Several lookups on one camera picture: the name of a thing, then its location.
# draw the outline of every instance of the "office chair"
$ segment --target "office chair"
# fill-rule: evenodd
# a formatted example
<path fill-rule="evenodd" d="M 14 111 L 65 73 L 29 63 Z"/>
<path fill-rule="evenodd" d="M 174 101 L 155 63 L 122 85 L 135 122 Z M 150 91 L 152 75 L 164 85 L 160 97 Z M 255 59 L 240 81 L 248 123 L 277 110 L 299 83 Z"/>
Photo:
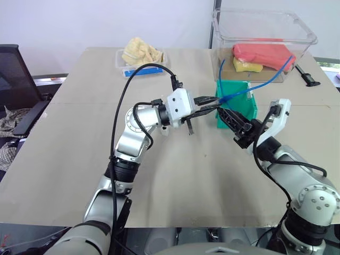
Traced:
<path fill-rule="evenodd" d="M 44 100 L 19 52 L 18 45 L 0 45 L 0 118 L 6 116 L 4 106 L 9 110 L 31 108 L 13 130 L 13 135 L 27 137 L 31 128 L 49 101 Z M 0 148 L 13 138 L 0 138 Z M 0 181 L 4 176 L 0 170 Z"/>

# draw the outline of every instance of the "fabric cloth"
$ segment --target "fabric cloth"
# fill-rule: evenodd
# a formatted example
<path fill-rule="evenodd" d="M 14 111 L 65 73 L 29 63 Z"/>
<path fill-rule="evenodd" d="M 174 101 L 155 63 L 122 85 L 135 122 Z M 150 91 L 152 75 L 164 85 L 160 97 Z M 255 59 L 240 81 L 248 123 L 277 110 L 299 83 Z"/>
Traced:
<path fill-rule="evenodd" d="M 122 59 L 129 65 L 143 65 L 162 61 L 162 52 L 148 45 L 142 39 L 132 38 L 124 48 Z"/>
<path fill-rule="evenodd" d="M 14 138 L 13 141 L 5 143 L 0 148 L 0 170 L 7 171 L 14 160 L 16 147 L 18 146 L 19 138 Z"/>
<path fill-rule="evenodd" d="M 18 110 L 6 110 L 6 117 L 0 119 L 0 138 L 13 137 L 9 142 L 6 142 L 0 148 L 0 170 L 7 171 L 10 167 L 16 152 L 16 147 L 18 146 L 21 136 L 13 135 L 13 130 L 21 119 L 28 113 L 29 108 L 18 109 Z"/>

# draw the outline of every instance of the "white wall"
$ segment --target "white wall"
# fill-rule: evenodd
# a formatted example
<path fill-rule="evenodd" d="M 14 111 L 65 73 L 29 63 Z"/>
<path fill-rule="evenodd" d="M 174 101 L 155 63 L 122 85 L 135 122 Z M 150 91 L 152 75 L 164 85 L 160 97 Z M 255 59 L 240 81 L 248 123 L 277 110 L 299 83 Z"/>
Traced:
<path fill-rule="evenodd" d="M 207 48 L 213 4 L 0 0 L 0 44 L 19 44 L 32 75 L 67 73 L 86 47 L 123 47 L 134 36 L 156 47 Z M 340 0 L 223 0 L 223 6 L 291 10 L 319 37 L 319 44 L 310 49 L 314 56 L 340 58 Z"/>
<path fill-rule="evenodd" d="M 221 8 L 295 12 L 318 37 L 312 55 L 340 58 L 340 0 L 222 0 Z"/>

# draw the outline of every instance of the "table surface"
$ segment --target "table surface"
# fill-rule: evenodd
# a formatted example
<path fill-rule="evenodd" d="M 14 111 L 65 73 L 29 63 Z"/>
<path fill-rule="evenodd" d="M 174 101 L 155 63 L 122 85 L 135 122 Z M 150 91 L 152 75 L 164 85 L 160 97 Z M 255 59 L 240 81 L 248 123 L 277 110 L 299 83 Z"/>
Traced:
<path fill-rule="evenodd" d="M 113 117 L 126 78 L 114 66 L 117 48 L 88 48 L 33 128 L 0 184 L 0 222 L 72 226 L 108 164 Z M 170 68 L 194 96 L 214 95 L 211 50 L 168 49 Z M 296 70 L 284 83 L 254 91 L 258 119 L 271 100 L 289 98 L 291 114 L 276 137 L 328 171 L 340 190 L 340 94 L 310 54 L 301 67 L 321 82 L 307 88 Z M 134 79 L 126 111 L 138 101 L 171 93 L 167 74 Z M 285 211 L 282 191 L 257 169 L 253 158 L 216 128 L 215 114 L 192 120 L 168 137 L 152 134 L 154 147 L 136 175 L 127 227 L 270 226 Z M 340 223 L 339 215 L 333 223 Z"/>

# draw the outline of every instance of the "black cable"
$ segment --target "black cable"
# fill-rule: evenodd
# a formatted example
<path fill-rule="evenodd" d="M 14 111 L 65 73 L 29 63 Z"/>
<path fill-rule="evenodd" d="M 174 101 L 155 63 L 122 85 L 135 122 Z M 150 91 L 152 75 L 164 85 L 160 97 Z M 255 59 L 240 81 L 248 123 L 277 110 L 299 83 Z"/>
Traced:
<path fill-rule="evenodd" d="M 119 113 L 119 110 L 121 108 L 121 104 L 122 104 L 122 101 L 123 101 L 123 98 L 124 98 L 124 95 L 126 93 L 126 90 L 132 80 L 133 77 L 135 77 L 135 75 L 140 71 L 142 70 L 143 68 L 145 67 L 148 67 L 148 66 L 154 66 L 154 67 L 158 67 L 158 68 L 161 68 L 163 69 L 164 71 L 168 72 L 171 76 L 175 76 L 175 74 L 168 68 L 166 68 L 165 66 L 162 66 L 162 65 L 159 65 L 159 64 L 155 64 L 155 63 L 148 63 L 148 64 L 145 64 L 145 65 L 141 65 L 139 68 L 137 68 L 133 73 L 132 75 L 129 77 L 129 79 L 127 80 L 126 84 L 125 84 L 125 87 L 122 91 L 122 94 L 121 94 L 121 97 L 119 99 L 119 102 L 118 102 L 118 105 L 117 105 L 117 109 L 116 109 L 116 114 L 115 114 L 115 118 L 114 118 L 114 122 L 113 122 L 113 128 L 112 128 L 112 135 L 111 135 L 111 151 L 110 151 L 110 158 L 113 158 L 114 157 L 114 143 L 115 143 L 115 132 L 116 132 L 116 126 L 117 126 L 117 119 L 118 119 L 118 113 Z"/>
<path fill-rule="evenodd" d="M 265 231 L 265 232 L 258 238 L 258 240 L 257 240 L 257 242 L 256 242 L 256 244 L 255 244 L 255 246 L 258 246 L 259 243 L 260 243 L 260 241 L 261 241 L 261 239 L 262 239 L 266 234 L 268 234 L 270 231 L 272 231 L 273 229 L 275 229 L 275 228 L 274 228 L 274 227 L 271 227 L 270 229 L 268 229 L 267 231 Z"/>
<path fill-rule="evenodd" d="M 325 240 L 326 244 L 340 249 L 340 243 L 337 243 L 337 242 L 334 242 L 334 241 L 331 241 L 331 240 L 328 240 L 328 239 L 324 239 L 324 240 Z"/>
<path fill-rule="evenodd" d="M 261 166 L 260 162 L 259 162 L 259 157 L 258 157 L 258 153 L 257 153 L 257 143 L 259 141 L 259 138 L 261 136 L 261 134 L 263 133 L 265 127 L 266 127 L 266 124 L 270 118 L 270 116 L 274 113 L 275 111 L 275 108 L 270 108 L 267 116 L 265 117 L 265 119 L 263 120 L 261 126 L 260 126 L 260 129 L 259 129 L 259 132 L 258 134 L 256 135 L 255 137 L 255 140 L 254 140 L 254 144 L 253 144 L 253 155 L 254 155 L 254 160 L 255 160 L 255 163 L 256 165 L 258 166 L 258 168 L 261 170 L 261 172 L 264 173 L 265 176 L 267 176 L 270 180 L 272 180 L 277 186 L 279 186 L 279 188 L 285 193 L 285 195 L 287 196 L 288 198 L 288 203 L 291 203 L 292 199 L 291 199 L 291 196 L 289 195 L 289 193 L 285 190 L 285 188 L 283 188 L 280 184 L 278 184 L 274 178 L 267 172 L 263 169 L 263 167 Z"/>
<path fill-rule="evenodd" d="M 141 123 L 141 121 L 139 119 L 139 116 L 137 114 L 137 109 L 138 109 L 138 106 L 140 106 L 140 105 L 151 105 L 151 103 L 145 103 L 145 102 L 137 103 L 133 106 L 133 110 L 132 110 L 132 114 L 133 114 L 134 120 L 136 121 L 137 125 L 143 131 L 143 133 L 150 139 L 150 145 L 148 147 L 148 149 L 150 149 L 152 147 L 152 145 L 154 144 L 154 140 L 153 140 L 152 136 L 148 133 L 148 131 L 145 129 L 144 125 Z"/>
<path fill-rule="evenodd" d="M 120 241 L 117 240 L 116 237 L 114 237 L 114 241 L 120 245 L 120 247 L 122 247 L 125 251 L 128 251 L 129 253 L 133 254 L 133 255 L 137 255 L 137 253 L 135 253 L 133 250 L 131 250 L 130 248 L 126 247 L 124 244 L 122 244 Z"/>
<path fill-rule="evenodd" d="M 275 107 L 271 107 L 268 114 L 266 115 L 265 119 L 263 120 L 261 126 L 260 126 L 260 129 L 259 129 L 259 132 L 258 134 L 256 135 L 255 137 L 255 140 L 254 140 L 254 144 L 253 144 L 253 155 L 254 155 L 254 160 L 255 160 L 255 163 L 256 165 L 258 166 L 258 168 L 261 170 L 261 172 L 264 173 L 265 176 L 267 176 L 270 180 L 272 180 L 284 193 L 285 195 L 287 196 L 287 199 L 288 199 L 288 202 L 287 202 L 287 208 L 289 207 L 292 199 L 291 199 L 291 196 L 289 195 L 289 193 L 286 191 L 286 189 L 284 187 L 282 187 L 279 183 L 277 183 L 274 178 L 267 172 L 263 169 L 263 167 L 261 166 L 260 162 L 259 162 L 259 157 L 258 157 L 258 152 L 257 152 L 257 143 L 259 141 L 259 138 L 261 136 L 261 134 L 263 133 L 265 127 L 266 127 L 266 124 L 270 118 L 270 116 L 276 111 Z M 279 223 L 277 224 L 277 226 L 275 227 L 274 231 L 273 231 L 273 234 L 271 236 L 274 237 L 276 236 L 283 220 L 286 218 L 287 216 L 287 213 L 288 213 L 288 209 L 286 210 L 285 214 L 282 216 L 281 220 L 279 221 Z"/>
<path fill-rule="evenodd" d="M 165 66 L 162 66 L 162 65 L 159 65 L 159 64 L 155 64 L 155 63 L 148 63 L 148 64 L 145 64 L 145 65 L 141 65 L 139 68 L 137 68 L 133 73 L 132 75 L 129 77 L 129 79 L 127 80 L 124 88 L 123 88 L 123 91 L 122 91 L 122 94 L 121 94 L 121 97 L 119 99 L 119 102 L 117 104 L 117 108 L 116 108 L 116 113 L 115 113 L 115 117 L 114 117 L 114 120 L 113 120 L 113 127 L 112 127 L 112 135 L 111 135 L 111 145 L 110 145 L 110 163 L 109 163 L 109 170 L 110 170 L 110 179 L 111 179 L 111 186 L 112 186 L 112 199 L 113 199 L 113 228 L 112 228 L 112 234 L 111 234 L 111 244 L 114 243 L 115 241 L 115 233 L 114 233 L 114 226 L 115 226 L 115 223 L 116 223 L 116 220 L 117 220 L 117 197 L 116 197 L 116 186 L 114 185 L 114 175 L 115 175 L 115 172 L 114 172 L 114 162 L 113 162 L 113 159 L 114 159 L 114 143 L 115 143 L 115 132 L 116 132 L 116 127 L 117 127 L 117 120 L 118 120 L 118 114 L 119 114 L 119 110 L 121 108 L 121 105 L 122 105 L 122 101 L 123 101 L 123 98 L 124 98 L 124 95 L 126 93 L 126 90 L 128 89 L 128 86 L 132 80 L 133 77 L 135 77 L 135 75 L 140 71 L 142 70 L 143 68 L 145 67 L 148 67 L 148 66 L 154 66 L 154 67 L 158 67 L 158 68 L 161 68 L 163 69 L 164 71 L 168 72 L 172 77 L 175 76 L 175 74 L 168 68 L 166 68 Z"/>
<path fill-rule="evenodd" d="M 313 168 L 313 169 L 321 171 L 323 177 L 327 177 L 327 171 L 325 169 L 323 169 L 322 167 L 319 167 L 319 166 L 315 166 L 315 165 L 312 165 L 312 164 L 305 163 L 305 162 L 277 160 L 277 161 L 275 161 L 275 163 L 276 164 L 282 164 L 282 165 L 306 166 L 306 167 Z"/>

